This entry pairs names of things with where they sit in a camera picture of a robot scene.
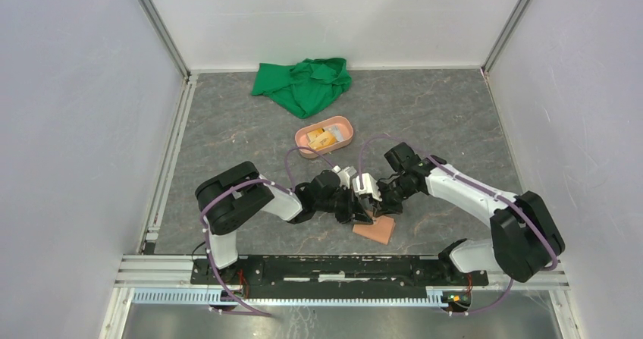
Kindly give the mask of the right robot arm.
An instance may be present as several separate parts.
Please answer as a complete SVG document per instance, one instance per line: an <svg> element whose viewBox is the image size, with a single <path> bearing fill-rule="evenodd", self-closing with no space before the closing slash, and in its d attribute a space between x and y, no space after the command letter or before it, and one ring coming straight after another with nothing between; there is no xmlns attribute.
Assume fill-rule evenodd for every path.
<svg viewBox="0 0 643 339"><path fill-rule="evenodd" d="M565 243L537 193L517 194L483 184L440 157L421 157L405 142L384 157L394 171L391 181L360 171L353 183L357 194L370 198L376 215L400 214L408 198L423 193L451 203L490 231L488 239L463 238L442 251L438 275L443 282L458 284L468 273L501 271L525 283L558 266Z"/></svg>

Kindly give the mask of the pink oval tray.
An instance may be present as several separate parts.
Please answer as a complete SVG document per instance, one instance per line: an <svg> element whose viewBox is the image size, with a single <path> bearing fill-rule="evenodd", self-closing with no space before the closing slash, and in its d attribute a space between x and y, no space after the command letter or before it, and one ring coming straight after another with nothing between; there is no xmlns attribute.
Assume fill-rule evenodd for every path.
<svg viewBox="0 0 643 339"><path fill-rule="evenodd" d="M348 146L354 135L353 125L344 116L334 116L321 122L299 129L295 133L295 143L299 153L306 159L316 159L320 155Z"/></svg>

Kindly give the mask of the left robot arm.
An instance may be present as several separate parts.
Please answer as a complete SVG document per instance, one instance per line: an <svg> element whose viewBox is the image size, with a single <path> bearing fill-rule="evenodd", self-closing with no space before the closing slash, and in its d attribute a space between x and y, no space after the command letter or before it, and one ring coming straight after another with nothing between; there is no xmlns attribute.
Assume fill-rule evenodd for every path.
<svg viewBox="0 0 643 339"><path fill-rule="evenodd" d="M287 189L242 162L201 183L195 191L205 237L209 274L220 284L238 274L237 230L259 212L289 224L302 224L316 212L329 212L341 224L374 224L350 186L355 168L323 170L310 182Z"/></svg>

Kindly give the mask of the brown leather card holder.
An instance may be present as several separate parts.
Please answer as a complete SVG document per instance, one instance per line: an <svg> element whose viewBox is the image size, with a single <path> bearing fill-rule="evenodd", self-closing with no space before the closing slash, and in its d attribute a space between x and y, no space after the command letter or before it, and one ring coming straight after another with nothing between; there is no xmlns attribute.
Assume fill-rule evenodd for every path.
<svg viewBox="0 0 643 339"><path fill-rule="evenodd" d="M353 233L375 242L388 245L396 226L395 219L386 215L375 217L372 212L367 212L373 224L356 224Z"/></svg>

